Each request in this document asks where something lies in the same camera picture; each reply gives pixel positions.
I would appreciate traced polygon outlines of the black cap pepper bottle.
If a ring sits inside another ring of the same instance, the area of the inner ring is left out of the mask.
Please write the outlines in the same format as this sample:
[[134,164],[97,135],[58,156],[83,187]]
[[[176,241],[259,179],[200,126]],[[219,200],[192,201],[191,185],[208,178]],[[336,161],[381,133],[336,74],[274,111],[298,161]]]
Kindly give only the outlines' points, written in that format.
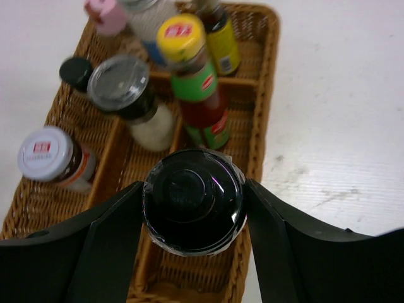
[[91,62],[78,56],[66,59],[59,68],[60,79],[80,93],[87,93],[88,82],[92,73]]

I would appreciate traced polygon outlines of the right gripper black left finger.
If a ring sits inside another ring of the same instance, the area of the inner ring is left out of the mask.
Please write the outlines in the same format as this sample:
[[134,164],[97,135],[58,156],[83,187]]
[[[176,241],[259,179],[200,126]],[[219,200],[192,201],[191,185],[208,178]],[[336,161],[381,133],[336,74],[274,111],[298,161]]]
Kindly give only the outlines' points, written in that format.
[[25,238],[1,241],[1,302],[125,302],[143,184]]

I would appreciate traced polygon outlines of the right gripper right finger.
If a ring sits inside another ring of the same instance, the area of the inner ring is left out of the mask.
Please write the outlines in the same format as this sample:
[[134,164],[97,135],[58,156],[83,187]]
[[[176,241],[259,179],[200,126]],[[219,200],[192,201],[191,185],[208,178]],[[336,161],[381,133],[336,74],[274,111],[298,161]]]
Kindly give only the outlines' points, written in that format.
[[247,221],[263,302],[402,302],[403,230],[322,222],[249,179]]

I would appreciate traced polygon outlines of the red green sauce bottle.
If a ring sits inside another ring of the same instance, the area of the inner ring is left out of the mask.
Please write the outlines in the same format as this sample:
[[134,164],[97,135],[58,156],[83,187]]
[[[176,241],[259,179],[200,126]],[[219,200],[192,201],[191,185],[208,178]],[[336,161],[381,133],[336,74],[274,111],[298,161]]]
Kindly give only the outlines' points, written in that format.
[[201,20],[183,13],[167,19],[157,32],[157,46],[171,71],[171,88],[184,128],[196,146],[213,150],[229,140],[228,103],[206,46]]

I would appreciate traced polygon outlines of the brown cap yellow oil bottle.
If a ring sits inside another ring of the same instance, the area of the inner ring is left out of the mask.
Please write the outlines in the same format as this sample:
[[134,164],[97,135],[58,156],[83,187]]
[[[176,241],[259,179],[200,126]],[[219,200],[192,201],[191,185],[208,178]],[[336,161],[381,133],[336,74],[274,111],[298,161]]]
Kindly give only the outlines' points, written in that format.
[[240,63],[238,43],[227,11],[221,1],[193,1],[196,14],[204,24],[208,47],[220,76],[236,74]]

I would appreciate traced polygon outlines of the pink cap spice jar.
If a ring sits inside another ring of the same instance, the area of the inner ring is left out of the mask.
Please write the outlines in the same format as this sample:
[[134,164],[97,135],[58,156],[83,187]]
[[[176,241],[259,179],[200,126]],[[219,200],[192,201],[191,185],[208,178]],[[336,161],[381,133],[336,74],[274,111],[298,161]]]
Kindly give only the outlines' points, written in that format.
[[103,36],[116,36],[126,28],[126,13],[115,0],[86,0],[84,10]]

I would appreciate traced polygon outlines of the silver cap blue label shaker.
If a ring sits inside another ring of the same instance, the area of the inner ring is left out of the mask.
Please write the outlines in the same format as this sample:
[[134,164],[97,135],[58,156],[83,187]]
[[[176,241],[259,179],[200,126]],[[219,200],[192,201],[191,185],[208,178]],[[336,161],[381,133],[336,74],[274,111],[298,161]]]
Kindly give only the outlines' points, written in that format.
[[179,14],[174,1],[166,0],[121,0],[118,3],[128,16],[129,26],[140,39],[149,58],[159,67],[166,62],[157,47],[157,32],[169,18]]

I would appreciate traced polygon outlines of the small red label white jar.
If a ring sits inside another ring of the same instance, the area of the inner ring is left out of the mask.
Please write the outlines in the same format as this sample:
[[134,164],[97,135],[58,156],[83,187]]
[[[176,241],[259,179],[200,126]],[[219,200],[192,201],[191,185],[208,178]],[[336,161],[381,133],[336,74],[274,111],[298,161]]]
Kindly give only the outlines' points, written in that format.
[[20,146],[17,162],[27,179],[82,194],[90,193],[97,167],[90,148],[55,126],[29,134]]

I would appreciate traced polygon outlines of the white black top grinder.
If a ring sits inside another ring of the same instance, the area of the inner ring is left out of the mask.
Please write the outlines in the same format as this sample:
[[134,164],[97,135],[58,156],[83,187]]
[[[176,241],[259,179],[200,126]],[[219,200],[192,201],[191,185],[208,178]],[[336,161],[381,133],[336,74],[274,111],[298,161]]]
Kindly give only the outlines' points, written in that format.
[[161,159],[143,185],[151,241],[183,257],[228,249],[246,223],[245,181],[232,157],[220,151],[190,148]]

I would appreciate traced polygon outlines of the black lid salt grinder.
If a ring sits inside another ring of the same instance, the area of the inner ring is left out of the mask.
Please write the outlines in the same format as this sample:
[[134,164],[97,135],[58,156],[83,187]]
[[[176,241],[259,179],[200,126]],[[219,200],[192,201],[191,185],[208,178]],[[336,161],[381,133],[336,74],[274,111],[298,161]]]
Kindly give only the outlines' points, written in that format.
[[132,55],[116,55],[97,66],[87,93],[92,104],[120,117],[144,149],[162,152],[174,138],[175,119],[150,84],[146,62]]

